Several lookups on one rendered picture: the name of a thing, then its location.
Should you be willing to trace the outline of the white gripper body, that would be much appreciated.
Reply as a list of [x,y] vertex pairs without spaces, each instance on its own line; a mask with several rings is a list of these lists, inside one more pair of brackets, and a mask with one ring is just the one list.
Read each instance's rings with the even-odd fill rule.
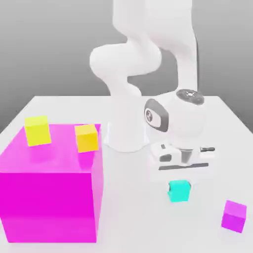
[[149,165],[149,179],[153,182],[170,182],[174,180],[187,180],[198,182],[211,177],[211,164],[200,163],[191,166],[159,166]]

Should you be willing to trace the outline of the small cyan cube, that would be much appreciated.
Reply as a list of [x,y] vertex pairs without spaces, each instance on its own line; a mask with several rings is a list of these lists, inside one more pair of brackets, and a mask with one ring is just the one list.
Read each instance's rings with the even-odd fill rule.
[[171,202],[186,202],[189,199],[191,185],[187,180],[173,180],[169,182],[168,196]]

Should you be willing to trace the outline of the small purple cube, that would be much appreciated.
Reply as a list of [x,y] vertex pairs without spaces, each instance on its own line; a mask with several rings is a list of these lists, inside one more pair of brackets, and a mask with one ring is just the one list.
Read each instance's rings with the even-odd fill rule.
[[247,216],[247,206],[230,200],[225,203],[221,227],[242,233]]

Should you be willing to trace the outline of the small orange cube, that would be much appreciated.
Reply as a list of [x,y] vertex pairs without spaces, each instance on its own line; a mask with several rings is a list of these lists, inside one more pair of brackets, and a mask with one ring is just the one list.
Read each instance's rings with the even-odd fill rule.
[[98,132],[94,124],[75,126],[79,153],[98,150]]

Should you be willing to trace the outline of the small yellow cube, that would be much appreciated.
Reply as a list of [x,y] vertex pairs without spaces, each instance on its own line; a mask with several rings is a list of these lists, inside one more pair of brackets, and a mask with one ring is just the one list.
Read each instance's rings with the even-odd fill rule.
[[25,118],[24,127],[29,147],[51,143],[47,116]]

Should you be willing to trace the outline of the large magenta box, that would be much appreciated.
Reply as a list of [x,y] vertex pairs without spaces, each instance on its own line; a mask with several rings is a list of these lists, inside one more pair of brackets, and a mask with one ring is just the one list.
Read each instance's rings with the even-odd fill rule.
[[0,220],[10,243],[95,243],[102,150],[79,153],[75,125],[51,124],[30,147],[21,129],[0,154]]

